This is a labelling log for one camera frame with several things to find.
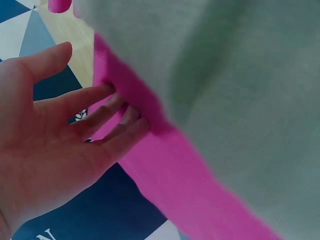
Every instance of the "navy blue triangle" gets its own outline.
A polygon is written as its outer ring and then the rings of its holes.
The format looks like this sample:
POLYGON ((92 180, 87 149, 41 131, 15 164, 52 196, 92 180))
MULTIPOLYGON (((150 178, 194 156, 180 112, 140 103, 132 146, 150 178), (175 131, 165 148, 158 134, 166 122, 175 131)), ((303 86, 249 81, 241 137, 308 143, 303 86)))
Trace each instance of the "navy blue triangle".
POLYGON ((0 23, 30 11, 29 8, 15 0, 0 0, 0 23))

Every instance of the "pink object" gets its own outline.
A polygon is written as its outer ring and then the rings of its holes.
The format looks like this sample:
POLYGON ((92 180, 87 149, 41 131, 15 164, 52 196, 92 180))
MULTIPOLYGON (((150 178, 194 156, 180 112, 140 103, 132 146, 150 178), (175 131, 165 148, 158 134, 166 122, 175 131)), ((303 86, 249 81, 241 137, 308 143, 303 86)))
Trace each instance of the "pink object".
MULTIPOLYGON (((66 11, 71 1, 50 0, 50 10, 66 11)), ((120 164, 141 193, 193 240, 279 240, 230 192, 215 181, 184 135, 162 114, 157 98, 96 34, 93 85, 112 83, 151 123, 151 133, 120 164)), ((94 111, 103 102, 90 108, 94 111)), ((115 115, 94 136, 115 126, 115 115)))
POLYGON ((49 0, 48 8, 53 13, 63 13, 71 6, 72 0, 49 0))

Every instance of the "white triangle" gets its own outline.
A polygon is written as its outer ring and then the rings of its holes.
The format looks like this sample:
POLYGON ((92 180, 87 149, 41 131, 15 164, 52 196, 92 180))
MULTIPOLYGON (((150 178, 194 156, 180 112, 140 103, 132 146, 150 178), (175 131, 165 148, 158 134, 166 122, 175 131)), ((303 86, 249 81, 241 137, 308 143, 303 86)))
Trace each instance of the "white triangle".
POLYGON ((29 9, 33 9, 35 6, 35 0, 16 0, 16 1, 26 6, 29 9))
POLYGON ((176 226, 167 220, 145 240, 181 240, 181 238, 176 226))
POLYGON ((19 57, 31 10, 0 23, 0 59, 19 57))

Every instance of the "skin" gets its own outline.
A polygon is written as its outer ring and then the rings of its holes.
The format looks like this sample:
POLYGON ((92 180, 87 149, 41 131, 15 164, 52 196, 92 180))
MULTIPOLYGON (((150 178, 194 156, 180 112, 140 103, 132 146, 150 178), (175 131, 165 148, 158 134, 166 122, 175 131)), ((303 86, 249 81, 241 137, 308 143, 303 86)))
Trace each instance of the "skin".
POLYGON ((104 139, 84 141, 124 103, 109 85, 33 101, 33 85, 62 71, 71 56, 65 42, 0 63, 0 240, 90 187, 148 133, 148 121, 130 106, 104 139), (96 112, 67 123, 99 101, 96 112))

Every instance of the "finger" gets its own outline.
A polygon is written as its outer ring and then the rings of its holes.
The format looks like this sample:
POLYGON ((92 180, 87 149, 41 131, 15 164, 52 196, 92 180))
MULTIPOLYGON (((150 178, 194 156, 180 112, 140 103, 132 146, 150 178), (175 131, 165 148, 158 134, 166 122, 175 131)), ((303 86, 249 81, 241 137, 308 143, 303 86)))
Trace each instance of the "finger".
POLYGON ((98 145, 102 145, 110 139, 124 133, 128 128, 133 125, 139 119, 139 111, 133 107, 129 106, 125 111, 121 121, 105 136, 103 139, 96 142, 98 145))
POLYGON ((149 129, 150 125, 148 120, 141 118, 125 132, 103 143, 101 147, 104 149, 110 161, 115 163, 127 154, 148 133, 149 129))
POLYGON ((17 62, 30 74, 35 84, 61 72, 71 56, 72 45, 64 42, 34 55, 17 58, 17 62))
POLYGON ((49 104, 55 105, 56 109, 63 110, 65 112, 65 119, 68 120, 114 92, 115 89, 111 85, 101 84, 68 92, 50 99, 49 104))
POLYGON ((96 111, 83 120, 72 123, 70 127, 81 139, 85 140, 98 131, 120 109, 124 102, 124 99, 118 93, 115 93, 96 111))

